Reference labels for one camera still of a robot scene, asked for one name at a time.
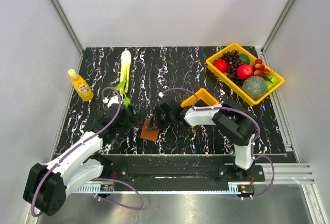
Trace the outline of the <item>small orange plastic bin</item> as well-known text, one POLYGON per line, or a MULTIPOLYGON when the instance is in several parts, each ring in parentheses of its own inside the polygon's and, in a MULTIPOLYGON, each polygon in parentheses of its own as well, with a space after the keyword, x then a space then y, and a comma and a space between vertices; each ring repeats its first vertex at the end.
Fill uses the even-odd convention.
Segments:
MULTIPOLYGON (((206 108, 211 106, 217 106, 220 104, 218 100, 216 100, 206 89, 201 88, 196 93, 198 97, 197 103, 194 105, 195 108, 206 108)), ((185 99, 181 103, 182 108, 190 109, 192 105, 195 103, 196 97, 191 95, 189 98, 185 99)), ((183 111, 184 120, 190 126, 199 126, 199 125, 212 125, 216 124, 212 121, 212 118, 217 110, 206 110, 206 111, 183 111)))

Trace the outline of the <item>brown leather card holder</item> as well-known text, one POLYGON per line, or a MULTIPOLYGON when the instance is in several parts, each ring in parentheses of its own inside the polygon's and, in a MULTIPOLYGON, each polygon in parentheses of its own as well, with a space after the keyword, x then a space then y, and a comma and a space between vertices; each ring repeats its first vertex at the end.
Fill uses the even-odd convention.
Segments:
POLYGON ((142 132, 140 137, 142 139, 157 142, 157 138, 159 136, 159 130, 147 130, 146 127, 150 123, 150 119, 146 118, 142 127, 142 132))

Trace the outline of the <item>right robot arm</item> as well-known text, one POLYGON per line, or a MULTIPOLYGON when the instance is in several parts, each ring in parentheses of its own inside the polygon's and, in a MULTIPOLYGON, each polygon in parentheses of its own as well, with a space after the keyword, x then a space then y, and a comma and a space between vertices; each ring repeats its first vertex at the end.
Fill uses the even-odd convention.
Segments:
POLYGON ((215 106, 181 107, 170 99, 159 101, 146 130, 163 130, 172 123, 184 126, 214 126, 234 145, 235 176, 245 181, 253 174, 254 144, 260 127, 252 115, 237 102, 228 99, 215 106))

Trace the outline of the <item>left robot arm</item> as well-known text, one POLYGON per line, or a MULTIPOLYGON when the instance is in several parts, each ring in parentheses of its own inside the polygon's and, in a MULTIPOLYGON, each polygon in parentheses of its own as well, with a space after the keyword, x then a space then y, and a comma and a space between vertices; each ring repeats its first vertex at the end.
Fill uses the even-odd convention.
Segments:
POLYGON ((101 155, 100 150, 117 133, 138 124, 140 118, 131 105, 112 104, 63 154, 46 164, 35 164, 29 171, 23 193, 23 199, 31 205, 32 216, 38 216, 36 209, 52 216, 87 182, 112 177, 112 161, 101 155))

